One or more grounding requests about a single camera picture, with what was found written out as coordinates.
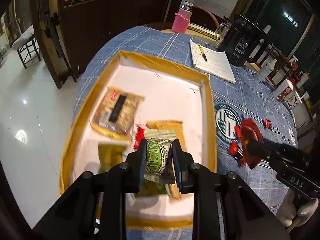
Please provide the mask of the white gloved right hand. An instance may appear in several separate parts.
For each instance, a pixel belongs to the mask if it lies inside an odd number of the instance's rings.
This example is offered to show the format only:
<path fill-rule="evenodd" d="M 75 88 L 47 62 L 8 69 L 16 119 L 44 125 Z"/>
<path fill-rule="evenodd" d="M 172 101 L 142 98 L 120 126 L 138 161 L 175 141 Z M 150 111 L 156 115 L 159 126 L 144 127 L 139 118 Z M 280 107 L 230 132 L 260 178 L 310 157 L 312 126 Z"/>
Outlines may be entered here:
<path fill-rule="evenodd" d="M 286 228 L 304 225 L 312 217 L 318 207 L 318 199 L 308 201 L 305 204 L 299 204 L 298 207 L 295 207 L 293 203 L 294 197 L 294 191 L 288 189 L 283 202 L 276 213 L 276 217 Z"/>

